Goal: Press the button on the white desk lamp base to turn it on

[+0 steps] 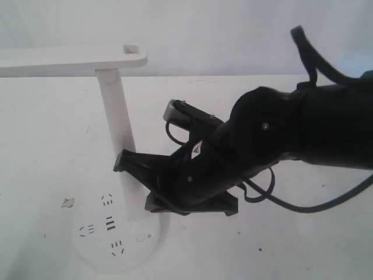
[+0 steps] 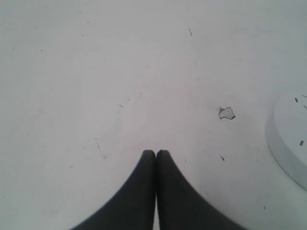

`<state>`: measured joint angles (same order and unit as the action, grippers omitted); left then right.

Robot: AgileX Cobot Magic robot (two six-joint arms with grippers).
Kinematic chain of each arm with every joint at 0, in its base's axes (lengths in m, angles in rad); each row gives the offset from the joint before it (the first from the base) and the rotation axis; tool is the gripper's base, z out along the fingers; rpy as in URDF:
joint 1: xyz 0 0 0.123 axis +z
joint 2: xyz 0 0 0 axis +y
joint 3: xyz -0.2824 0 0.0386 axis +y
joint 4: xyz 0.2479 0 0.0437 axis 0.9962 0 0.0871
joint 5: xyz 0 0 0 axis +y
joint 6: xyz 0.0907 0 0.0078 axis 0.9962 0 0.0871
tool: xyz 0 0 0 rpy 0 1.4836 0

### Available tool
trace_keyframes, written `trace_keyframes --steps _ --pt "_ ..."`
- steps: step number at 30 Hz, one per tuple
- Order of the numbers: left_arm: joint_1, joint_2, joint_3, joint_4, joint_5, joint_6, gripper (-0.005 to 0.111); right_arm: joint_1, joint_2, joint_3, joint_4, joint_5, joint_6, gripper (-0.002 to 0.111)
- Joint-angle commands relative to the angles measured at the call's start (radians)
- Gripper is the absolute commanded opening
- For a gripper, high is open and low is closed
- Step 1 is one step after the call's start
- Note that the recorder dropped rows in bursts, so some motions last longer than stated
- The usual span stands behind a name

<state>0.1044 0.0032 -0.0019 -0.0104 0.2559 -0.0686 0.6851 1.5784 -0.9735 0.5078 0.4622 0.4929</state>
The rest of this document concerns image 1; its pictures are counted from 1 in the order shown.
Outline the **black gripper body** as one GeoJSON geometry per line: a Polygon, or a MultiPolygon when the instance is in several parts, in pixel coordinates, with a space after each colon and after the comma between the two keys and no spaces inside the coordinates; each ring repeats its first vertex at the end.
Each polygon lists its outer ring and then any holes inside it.
{"type": "Polygon", "coordinates": [[[195,205],[240,185],[256,175],[256,164],[231,146],[204,139],[172,153],[175,190],[154,192],[170,202],[195,205]]]}

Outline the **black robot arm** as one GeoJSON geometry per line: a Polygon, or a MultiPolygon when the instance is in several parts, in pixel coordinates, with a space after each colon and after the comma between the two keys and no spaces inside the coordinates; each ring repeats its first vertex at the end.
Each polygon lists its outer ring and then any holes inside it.
{"type": "Polygon", "coordinates": [[[188,141],[171,155],[123,150],[115,172],[127,172],[150,192],[145,208],[152,213],[238,212],[238,200],[229,189],[253,188],[256,197],[298,213],[317,213],[338,206],[372,184],[368,178],[352,190],[316,206],[295,206],[273,196],[252,178],[283,160],[372,169],[372,72],[360,78],[315,86],[299,83],[284,93],[259,87],[242,95],[227,121],[181,100],[169,102],[167,125],[186,130],[188,141]]]}

